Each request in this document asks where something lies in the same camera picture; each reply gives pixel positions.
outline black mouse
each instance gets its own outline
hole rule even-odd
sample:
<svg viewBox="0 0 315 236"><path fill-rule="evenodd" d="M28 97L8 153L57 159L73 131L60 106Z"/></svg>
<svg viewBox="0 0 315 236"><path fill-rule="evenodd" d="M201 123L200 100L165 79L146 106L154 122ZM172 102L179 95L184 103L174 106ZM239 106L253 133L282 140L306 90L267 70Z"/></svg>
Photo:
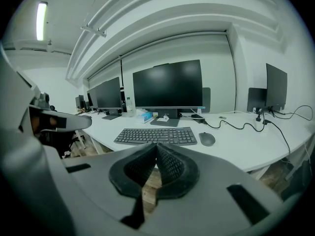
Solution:
<svg viewBox="0 0 315 236"><path fill-rule="evenodd" d="M199 138L200 138L202 145L207 146L207 147L212 146L216 142L215 137L209 133L206 133L206 132L200 133Z"/></svg>

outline plastic bottle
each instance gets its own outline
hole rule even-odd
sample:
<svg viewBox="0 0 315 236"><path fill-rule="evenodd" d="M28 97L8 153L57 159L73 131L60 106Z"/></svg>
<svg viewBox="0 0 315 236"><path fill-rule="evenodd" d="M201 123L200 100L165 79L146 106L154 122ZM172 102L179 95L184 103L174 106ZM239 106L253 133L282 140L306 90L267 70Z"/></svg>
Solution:
<svg viewBox="0 0 315 236"><path fill-rule="evenodd" d="M127 97L126 108L127 108L128 116L133 117L133 107L132 107L132 101L130 100L130 97Z"/></svg>

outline floor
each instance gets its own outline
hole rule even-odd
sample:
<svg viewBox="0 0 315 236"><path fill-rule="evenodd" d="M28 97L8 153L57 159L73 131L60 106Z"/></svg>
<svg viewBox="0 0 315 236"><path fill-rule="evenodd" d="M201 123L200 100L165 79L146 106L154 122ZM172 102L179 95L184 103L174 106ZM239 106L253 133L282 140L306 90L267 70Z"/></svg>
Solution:
<svg viewBox="0 0 315 236"><path fill-rule="evenodd" d="M70 157L76 156L92 156L97 155L97 152L92 144L91 139L85 134L84 144L86 149L83 149L79 142L72 145ZM102 146L103 151L111 152L107 147ZM290 171L290 165L285 162L278 161L272 164L267 172L261 177L266 186L273 189L279 197L281 193L289 186L289 181L285 180L286 175ZM145 219L147 219L156 207L155 193L161 187L161 177L158 169L153 170L145 186L142 188L142 202Z"/></svg>

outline curved desk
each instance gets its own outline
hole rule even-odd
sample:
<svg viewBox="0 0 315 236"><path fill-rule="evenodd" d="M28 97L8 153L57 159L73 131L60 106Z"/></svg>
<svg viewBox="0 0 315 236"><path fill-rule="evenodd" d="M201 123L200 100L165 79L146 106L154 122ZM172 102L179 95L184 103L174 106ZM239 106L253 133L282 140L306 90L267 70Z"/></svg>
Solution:
<svg viewBox="0 0 315 236"><path fill-rule="evenodd" d="M132 145L116 144L114 140L124 128L169 128L164 126L150 125L150 121L141 124L135 118L127 117L124 113L121 117L113 120L105 120L105 114L84 114L92 117L91 127L84 131L93 139L110 148L113 151L133 147ZM245 114L203 114L206 121L218 127L220 116L226 117L234 126L242 127L245 122L254 125L255 115ZM266 119L276 124L283 132L291 153L295 152L304 142L315 133L315 122L307 121L298 116L290 120L274 119L266 115ZM269 166L272 163L288 156L288 147L280 131L271 123L267 125L266 132L258 133L251 126L246 125L243 130L237 130L222 123L220 129L212 129L205 124L182 117L178 127L191 127L197 139L196 145L186 146L189 149L225 159L243 171L252 171ZM216 143L212 147L203 146L200 142L199 133L207 132L214 135Z"/></svg>

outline black monitor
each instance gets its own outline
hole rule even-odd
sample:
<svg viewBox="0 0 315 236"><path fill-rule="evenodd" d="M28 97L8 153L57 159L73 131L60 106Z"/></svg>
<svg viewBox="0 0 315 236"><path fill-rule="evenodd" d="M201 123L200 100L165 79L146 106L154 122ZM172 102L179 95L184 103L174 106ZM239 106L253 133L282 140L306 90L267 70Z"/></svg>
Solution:
<svg viewBox="0 0 315 236"><path fill-rule="evenodd" d="M159 118L167 114L178 123L177 109L202 107L200 61L163 64L135 72L133 90L136 108L158 109ZM151 124L168 126L156 120Z"/></svg>
<svg viewBox="0 0 315 236"><path fill-rule="evenodd" d="M79 95L78 97L75 97L75 105L77 109L84 108L84 98L83 95Z"/></svg>
<svg viewBox="0 0 315 236"><path fill-rule="evenodd" d="M267 65L266 106L284 108L286 103L287 73Z"/></svg>
<svg viewBox="0 0 315 236"><path fill-rule="evenodd" d="M107 109L110 112L110 116L104 119L114 119L121 116L117 111L123 108L119 77L103 82L95 87L95 90L98 109Z"/></svg>
<svg viewBox="0 0 315 236"><path fill-rule="evenodd" d="M95 88L87 91L90 108L97 108L97 99Z"/></svg>

